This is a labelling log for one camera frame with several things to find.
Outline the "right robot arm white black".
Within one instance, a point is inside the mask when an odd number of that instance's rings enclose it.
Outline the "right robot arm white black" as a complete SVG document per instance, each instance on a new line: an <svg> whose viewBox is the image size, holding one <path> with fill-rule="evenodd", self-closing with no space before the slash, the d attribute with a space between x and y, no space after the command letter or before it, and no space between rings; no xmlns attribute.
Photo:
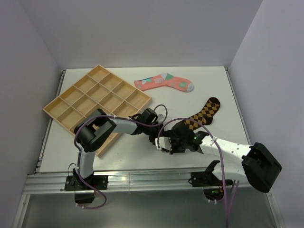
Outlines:
<svg viewBox="0 0 304 228"><path fill-rule="evenodd" d="M221 180L248 182L256 190L268 193L279 173L281 164L262 144L239 144L217 138L208 132L193 132L183 122L175 124L155 139L159 150L183 153L200 152L214 158L206 169L206 181L216 185Z"/></svg>

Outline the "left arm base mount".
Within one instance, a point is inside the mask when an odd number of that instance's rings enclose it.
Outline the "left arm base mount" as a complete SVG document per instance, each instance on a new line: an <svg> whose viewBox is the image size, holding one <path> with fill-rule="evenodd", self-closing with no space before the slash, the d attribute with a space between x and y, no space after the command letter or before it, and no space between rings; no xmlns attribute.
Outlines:
<svg viewBox="0 0 304 228"><path fill-rule="evenodd" d="M66 177L64 191L74 191L74 201L76 206L81 207L82 209L98 209L103 207L107 202L107 197L101 191L107 189L108 176L94 175L93 173L87 178L80 178L76 167L70 175L69 168L72 164L68 167L68 176ZM103 203L98 206L89 206L89 204L93 203L97 194L104 198Z"/></svg>

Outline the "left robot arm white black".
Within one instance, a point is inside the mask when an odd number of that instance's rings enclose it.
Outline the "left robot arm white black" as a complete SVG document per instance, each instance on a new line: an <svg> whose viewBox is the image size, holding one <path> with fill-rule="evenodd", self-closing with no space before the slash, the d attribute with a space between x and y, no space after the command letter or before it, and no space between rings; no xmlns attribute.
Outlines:
<svg viewBox="0 0 304 228"><path fill-rule="evenodd" d="M95 109L74 129L74 145L79 150L76 185L82 190L92 186L95 152L103 146L111 134L143 133L148 135L150 142L153 143L161 127L163 123L158 122L156 112L150 108L146 108L141 114L128 117L107 115L101 108Z"/></svg>

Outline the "brown orange argyle sock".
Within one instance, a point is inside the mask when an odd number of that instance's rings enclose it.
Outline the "brown orange argyle sock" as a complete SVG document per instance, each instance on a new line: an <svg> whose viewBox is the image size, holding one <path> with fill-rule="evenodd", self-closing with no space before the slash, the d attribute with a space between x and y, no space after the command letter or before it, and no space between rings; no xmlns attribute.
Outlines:
<svg viewBox="0 0 304 228"><path fill-rule="evenodd" d="M213 122L214 115L220 109L220 101L216 97L211 97L207 100L204 107L193 116L189 117L202 125L210 125Z"/></svg>

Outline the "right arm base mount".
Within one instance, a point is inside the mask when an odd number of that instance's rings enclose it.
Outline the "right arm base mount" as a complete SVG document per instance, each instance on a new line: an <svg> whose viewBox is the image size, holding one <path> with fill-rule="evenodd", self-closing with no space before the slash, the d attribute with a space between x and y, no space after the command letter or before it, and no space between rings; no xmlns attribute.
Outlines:
<svg viewBox="0 0 304 228"><path fill-rule="evenodd" d="M210 201L222 201L224 199L224 190L222 180L219 180L212 172L219 160L214 160L205 171L191 172L188 183L192 187L213 187L203 190L205 197Z"/></svg>

